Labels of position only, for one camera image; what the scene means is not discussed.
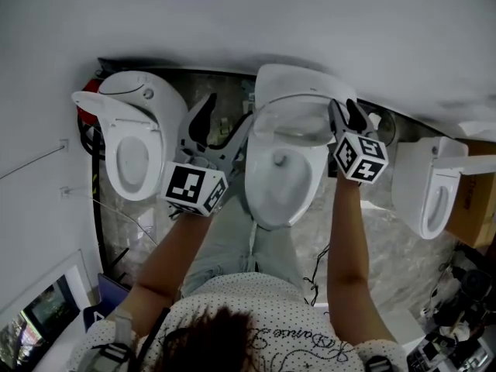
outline person's leg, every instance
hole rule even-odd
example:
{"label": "person's leg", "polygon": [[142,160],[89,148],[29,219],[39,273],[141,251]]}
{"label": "person's leg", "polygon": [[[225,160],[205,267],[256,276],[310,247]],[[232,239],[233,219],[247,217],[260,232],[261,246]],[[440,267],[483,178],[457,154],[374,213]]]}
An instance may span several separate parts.
{"label": "person's leg", "polygon": [[244,205],[239,186],[236,183],[228,189],[234,195],[214,218],[184,279],[181,288],[183,297],[189,296],[213,277],[241,273],[251,268],[250,233],[253,220]]}
{"label": "person's leg", "polygon": [[303,276],[291,238],[291,228],[267,231],[258,227],[253,256],[259,272],[285,280],[303,291]]}

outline forearm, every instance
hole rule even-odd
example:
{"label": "forearm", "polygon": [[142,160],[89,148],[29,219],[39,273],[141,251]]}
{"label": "forearm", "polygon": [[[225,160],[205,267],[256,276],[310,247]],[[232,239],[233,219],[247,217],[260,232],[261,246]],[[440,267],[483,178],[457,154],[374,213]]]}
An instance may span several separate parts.
{"label": "forearm", "polygon": [[367,282],[367,241],[363,229],[358,183],[338,173],[329,244],[328,290],[335,284]]}
{"label": "forearm", "polygon": [[173,298],[203,243],[211,221],[212,218],[181,214],[143,265],[136,285]]}

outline window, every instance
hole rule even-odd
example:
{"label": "window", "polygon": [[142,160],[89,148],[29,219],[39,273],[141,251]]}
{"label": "window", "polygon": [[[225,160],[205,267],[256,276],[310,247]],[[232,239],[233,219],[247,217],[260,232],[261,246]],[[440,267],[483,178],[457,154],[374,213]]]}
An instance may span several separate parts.
{"label": "window", "polygon": [[78,314],[62,276],[0,330],[0,367],[16,372],[33,370]]}

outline red object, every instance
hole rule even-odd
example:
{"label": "red object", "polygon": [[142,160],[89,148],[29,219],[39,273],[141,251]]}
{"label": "red object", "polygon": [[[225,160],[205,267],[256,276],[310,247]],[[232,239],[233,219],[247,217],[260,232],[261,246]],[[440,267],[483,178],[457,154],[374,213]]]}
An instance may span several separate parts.
{"label": "red object", "polygon": [[[96,94],[98,92],[98,89],[100,88],[101,83],[102,80],[93,78],[84,86],[83,91],[94,92]],[[96,115],[92,115],[91,113],[86,112],[79,106],[77,107],[77,113],[79,117],[81,117],[81,120],[83,120],[83,122],[89,124],[90,126],[93,126],[98,121]]]}

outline white cube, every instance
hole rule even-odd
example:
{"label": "white cube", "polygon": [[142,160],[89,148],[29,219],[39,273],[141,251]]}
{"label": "white cube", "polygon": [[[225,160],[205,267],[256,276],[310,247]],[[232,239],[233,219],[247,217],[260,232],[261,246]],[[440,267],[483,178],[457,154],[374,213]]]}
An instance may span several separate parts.
{"label": "white cube", "polygon": [[389,164],[386,145],[354,133],[344,133],[334,152],[346,179],[374,183]]}
{"label": "white cube", "polygon": [[226,175],[220,170],[167,162],[162,198],[184,212],[209,216],[226,191]]}

